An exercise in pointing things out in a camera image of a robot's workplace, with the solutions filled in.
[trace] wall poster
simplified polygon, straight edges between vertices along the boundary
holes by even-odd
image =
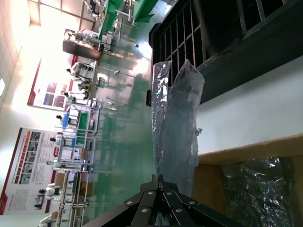
[[[46,162],[58,155],[49,140],[56,134],[20,128],[0,197],[0,215],[48,213],[50,201],[39,189],[55,181],[55,171]]]
[[[77,89],[77,83],[73,82],[66,69],[78,57],[65,52],[62,55],[63,59],[58,57],[56,61],[40,59],[27,105],[64,111],[67,100],[64,93]]]

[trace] green workbench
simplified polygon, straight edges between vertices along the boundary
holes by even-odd
[[[158,0],[136,0],[134,3],[134,20],[136,22],[149,23],[153,14],[149,14]]]
[[[115,9],[119,9],[122,2],[123,0],[108,0],[104,13],[104,19],[99,30],[99,40],[102,40],[102,35],[104,32],[112,29],[113,22],[117,15]]]
[[[153,14],[149,14],[158,0],[136,0],[134,3],[133,17],[136,22],[148,23]],[[104,19],[102,21],[98,39],[102,40],[103,33],[112,29],[113,22],[117,16],[116,9],[119,10],[123,0],[108,0],[104,12]]]

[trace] ceiling light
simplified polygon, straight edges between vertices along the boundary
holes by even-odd
[[[5,87],[4,80],[1,79],[1,80],[0,80],[0,96],[1,96],[2,93],[3,93],[4,87]]]

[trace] clear plastic bag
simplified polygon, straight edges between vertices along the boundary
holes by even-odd
[[[294,227],[290,166],[278,157],[221,166],[229,216],[244,226]]]
[[[205,81],[186,60],[167,95],[167,66],[169,62],[155,64],[153,75],[151,106],[156,170],[165,181],[176,183],[181,193],[191,196],[198,164],[196,108]]]

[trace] tiled wall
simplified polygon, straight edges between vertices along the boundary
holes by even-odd
[[[28,26],[26,0],[0,0],[0,79],[5,83],[4,91],[0,96],[0,108],[13,76]]]

